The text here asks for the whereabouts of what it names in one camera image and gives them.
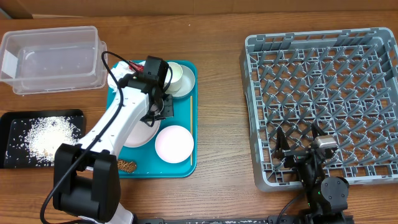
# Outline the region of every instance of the cable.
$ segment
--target cable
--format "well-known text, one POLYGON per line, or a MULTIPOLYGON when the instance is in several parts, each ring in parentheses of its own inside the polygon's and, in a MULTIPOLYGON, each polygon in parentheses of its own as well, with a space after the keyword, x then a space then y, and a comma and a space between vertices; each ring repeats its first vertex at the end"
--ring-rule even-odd
MULTIPOLYGON (((314 168, 313 168, 313 182, 311 185, 311 189, 308 189, 308 191, 313 190, 315 183, 317 182, 317 157, 315 155, 316 151, 312 152, 312 156, 313 156, 313 162, 314 162, 314 168)), ((291 206, 294 202, 296 202, 298 199, 300 199, 301 197, 303 197, 305 195, 306 191, 304 190, 301 194, 297 195, 295 198, 293 198, 287 205, 285 205, 285 207, 280 211, 279 215, 278 215, 278 219, 276 220, 276 224, 280 224, 280 219, 282 218, 282 215, 285 213, 285 211, 288 209, 289 206, 291 206)))
POLYGON ((316 153, 317 153, 316 151, 312 152, 314 167, 313 167, 313 182, 312 182, 311 189, 313 189, 315 187, 315 183, 317 182, 317 179, 318 179, 318 177, 317 177, 318 165, 317 165, 316 153))
MULTIPOLYGON (((61 179, 57 182, 57 184, 55 185, 55 187, 51 190, 51 192, 47 195, 47 198, 44 200, 42 208, 40 210, 40 220, 42 221, 42 223, 44 224, 51 224, 49 223, 45 217, 44 217, 44 213, 45 213, 45 208, 47 207, 47 205, 49 204, 51 198, 54 196, 54 193, 60 188, 60 186, 63 184, 63 182, 65 181, 65 179, 73 172, 76 170, 76 168, 80 165, 80 163, 82 162, 82 160, 85 158, 85 156, 89 153, 90 149, 101 139, 102 135, 105 133, 105 131, 111 126, 112 122, 116 119, 116 117, 118 116, 121 108, 123 107, 123 91, 116 79, 116 77, 113 75, 111 69, 109 68, 108 64, 105 61, 105 54, 111 54, 119 59, 121 59, 123 62, 126 62, 128 65, 130 65, 130 63, 118 56, 115 53, 112 52, 108 52, 108 51, 104 51, 101 54, 101 60, 104 63, 105 68, 107 69, 108 73, 111 75, 113 81, 115 82, 119 92, 120 92, 120 103, 118 105, 118 108, 116 109, 115 113, 113 114, 112 118, 105 124, 104 128, 98 133, 97 136, 95 136, 93 142, 83 151, 83 153, 76 159, 76 161, 69 167, 69 169, 66 171, 66 173, 61 177, 61 179)), ((73 224, 73 223, 95 223, 93 221, 89 221, 89 220, 74 220, 74 221, 69 221, 69 222, 63 222, 63 223, 58 223, 58 224, 73 224)))
POLYGON ((293 203, 295 203, 298 199, 301 199, 305 195, 305 191, 301 192, 301 194, 297 195, 295 198, 293 198, 288 204, 285 205, 285 207, 280 211, 278 218, 276 220, 276 224, 280 224, 280 219, 282 218, 282 215, 286 212, 287 208, 291 206, 293 203))
POLYGON ((172 78, 173 78, 173 70, 172 70, 172 67, 169 66, 169 69, 170 69, 170 80, 169 80, 169 82, 167 83, 167 85, 164 87, 164 89, 163 89, 164 92, 166 92, 166 91, 169 89, 170 83, 172 82, 172 78))

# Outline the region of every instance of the black metal base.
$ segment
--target black metal base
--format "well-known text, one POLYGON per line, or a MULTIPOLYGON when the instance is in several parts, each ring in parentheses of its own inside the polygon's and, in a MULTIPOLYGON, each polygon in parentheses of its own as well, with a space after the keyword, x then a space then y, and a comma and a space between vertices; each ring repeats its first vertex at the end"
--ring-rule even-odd
MULTIPOLYGON (((277 215, 268 218, 209 218, 192 220, 164 220, 162 218, 138 219, 138 224, 275 224, 277 215)), ((296 216, 282 216, 283 224, 294 224, 296 216)))

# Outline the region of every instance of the wooden table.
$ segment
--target wooden table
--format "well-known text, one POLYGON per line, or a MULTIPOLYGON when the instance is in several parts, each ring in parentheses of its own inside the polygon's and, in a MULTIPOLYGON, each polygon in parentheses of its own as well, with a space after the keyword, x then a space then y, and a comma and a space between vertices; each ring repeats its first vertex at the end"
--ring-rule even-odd
MULTIPOLYGON (((398 11, 305 12, 220 16, 101 17, 0 22, 11 30, 95 26, 108 49, 128 59, 155 55, 189 60, 198 69, 198 165, 186 179, 122 180, 121 203, 140 218, 267 217, 297 192, 259 191, 249 149, 248 109, 239 54, 251 34, 388 27, 398 35, 398 11)), ((117 60, 110 58, 109 63, 117 60)), ((106 88, 18 96, 0 84, 0 113, 82 109, 90 130, 105 111, 106 88)), ((40 223, 39 210, 52 188, 53 169, 0 170, 0 223, 40 223)), ((347 213, 356 223, 396 223, 397 185, 352 186, 347 213)), ((305 208, 305 202, 288 213, 305 208)), ((50 205, 52 222, 71 220, 50 205)))

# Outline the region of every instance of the red wire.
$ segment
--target red wire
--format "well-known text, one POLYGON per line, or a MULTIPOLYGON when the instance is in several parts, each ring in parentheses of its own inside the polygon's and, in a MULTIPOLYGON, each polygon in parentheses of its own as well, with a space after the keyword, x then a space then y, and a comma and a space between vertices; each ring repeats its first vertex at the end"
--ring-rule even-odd
POLYGON ((144 66, 143 65, 139 65, 139 64, 137 64, 137 63, 134 63, 134 62, 132 62, 132 61, 130 61, 130 66, 129 66, 129 68, 131 69, 131 70, 137 70, 138 72, 144 72, 144 66))

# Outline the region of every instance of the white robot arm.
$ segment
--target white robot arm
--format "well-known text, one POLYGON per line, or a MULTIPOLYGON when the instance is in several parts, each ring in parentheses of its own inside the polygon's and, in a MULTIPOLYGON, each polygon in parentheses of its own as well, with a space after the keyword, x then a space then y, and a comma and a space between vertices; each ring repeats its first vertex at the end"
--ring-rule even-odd
MULTIPOLYGON (((91 149, 93 152, 101 152, 103 149, 107 149, 111 155, 115 155, 116 158, 118 158, 123 144, 126 142, 132 129, 138 122, 141 122, 140 119, 145 116, 149 110, 148 94, 145 94, 136 88, 129 87, 123 88, 122 91, 125 96, 123 101, 124 106, 120 110, 116 119, 112 122, 112 125, 103 134, 101 141, 97 142, 93 146, 91 149)), ((106 110, 102 118, 85 137, 80 139, 79 144, 81 144, 82 149, 86 149, 88 145, 93 142, 96 134, 104 128, 106 123, 115 113, 119 103, 120 93, 116 92, 116 96, 111 106, 106 110)), ((98 223, 94 219, 88 217, 81 218, 98 223)), ((107 224, 132 224, 133 219, 133 214, 119 203, 112 220, 107 222, 107 224)))
POLYGON ((84 223, 133 223, 134 215, 119 203, 117 158, 138 122, 153 124, 157 119, 174 115, 172 97, 165 94, 169 84, 164 87, 168 69, 168 63, 161 58, 148 56, 143 72, 127 74, 118 81, 120 88, 114 101, 94 128, 77 145, 59 147, 54 160, 55 209, 82 217, 84 223), (93 171, 92 179, 77 175, 77 171, 85 169, 93 171))

